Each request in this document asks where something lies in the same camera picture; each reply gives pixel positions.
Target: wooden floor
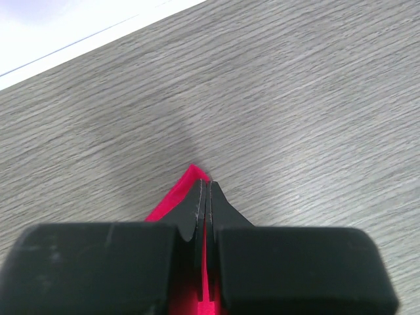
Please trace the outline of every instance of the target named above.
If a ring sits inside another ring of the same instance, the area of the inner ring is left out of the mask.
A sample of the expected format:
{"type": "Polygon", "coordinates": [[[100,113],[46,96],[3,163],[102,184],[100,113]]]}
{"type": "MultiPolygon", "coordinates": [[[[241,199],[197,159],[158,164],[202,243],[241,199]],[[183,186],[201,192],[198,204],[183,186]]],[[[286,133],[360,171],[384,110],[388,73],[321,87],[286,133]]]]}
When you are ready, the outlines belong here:
{"type": "Polygon", "coordinates": [[[35,222],[141,220],[197,163],[255,224],[367,231],[417,315],[419,34],[414,0],[208,0],[1,91],[0,261],[35,222]]]}

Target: gray surface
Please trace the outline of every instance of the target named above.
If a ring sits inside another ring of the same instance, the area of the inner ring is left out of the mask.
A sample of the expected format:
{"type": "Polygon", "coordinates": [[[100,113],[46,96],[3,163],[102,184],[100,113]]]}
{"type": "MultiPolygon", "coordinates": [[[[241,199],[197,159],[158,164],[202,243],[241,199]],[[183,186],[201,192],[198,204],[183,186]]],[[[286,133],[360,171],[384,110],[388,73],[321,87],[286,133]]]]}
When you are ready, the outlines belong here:
{"type": "Polygon", "coordinates": [[[366,230],[418,314],[419,13],[208,0],[0,92],[1,257],[35,222],[143,219],[195,162],[255,224],[366,230]]]}

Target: folded cloth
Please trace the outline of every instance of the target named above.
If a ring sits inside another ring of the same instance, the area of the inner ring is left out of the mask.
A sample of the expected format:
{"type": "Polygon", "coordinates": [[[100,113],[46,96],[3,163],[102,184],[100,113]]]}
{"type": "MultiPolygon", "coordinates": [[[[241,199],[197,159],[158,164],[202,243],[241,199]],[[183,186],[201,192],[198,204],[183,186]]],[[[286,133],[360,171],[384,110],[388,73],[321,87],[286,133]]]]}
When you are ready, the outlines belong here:
{"type": "MultiPolygon", "coordinates": [[[[168,194],[162,199],[157,207],[149,214],[146,221],[158,221],[175,206],[177,206],[187,195],[196,180],[203,179],[206,182],[210,178],[196,165],[191,164],[186,172],[181,176],[178,182],[172,187],[168,194]]],[[[177,303],[169,306],[171,315],[214,315],[215,304],[209,300],[209,286],[207,281],[206,252],[205,242],[203,246],[203,301],[199,302],[196,295],[192,295],[189,305],[194,305],[194,309],[190,309],[186,305],[177,303]]]]}

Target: pink cloth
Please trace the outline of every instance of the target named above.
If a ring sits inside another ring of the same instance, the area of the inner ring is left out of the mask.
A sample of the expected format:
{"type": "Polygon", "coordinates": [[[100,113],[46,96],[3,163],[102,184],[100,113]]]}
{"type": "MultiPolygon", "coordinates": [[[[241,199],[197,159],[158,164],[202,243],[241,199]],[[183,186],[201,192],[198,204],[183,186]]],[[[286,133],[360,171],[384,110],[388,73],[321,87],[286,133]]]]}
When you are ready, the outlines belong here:
{"type": "MultiPolygon", "coordinates": [[[[157,207],[149,214],[146,221],[158,221],[168,212],[170,212],[176,205],[178,205],[187,195],[192,185],[196,180],[203,179],[206,182],[210,178],[196,165],[190,165],[186,172],[181,176],[175,186],[162,199],[157,207]]],[[[207,281],[207,267],[206,267],[206,248],[205,242],[203,246],[203,301],[199,302],[195,295],[191,295],[193,301],[188,303],[182,302],[182,305],[174,303],[170,306],[171,315],[214,315],[215,303],[209,300],[209,286],[207,281]]]]}

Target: white object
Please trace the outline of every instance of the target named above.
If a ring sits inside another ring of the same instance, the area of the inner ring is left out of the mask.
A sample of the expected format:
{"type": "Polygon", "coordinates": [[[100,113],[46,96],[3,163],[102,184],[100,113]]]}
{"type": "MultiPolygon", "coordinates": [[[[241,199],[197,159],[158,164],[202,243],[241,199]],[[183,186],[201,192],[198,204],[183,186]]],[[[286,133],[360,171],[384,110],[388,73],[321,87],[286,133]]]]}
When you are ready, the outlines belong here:
{"type": "Polygon", "coordinates": [[[205,0],[0,0],[0,90],[205,0]]]}

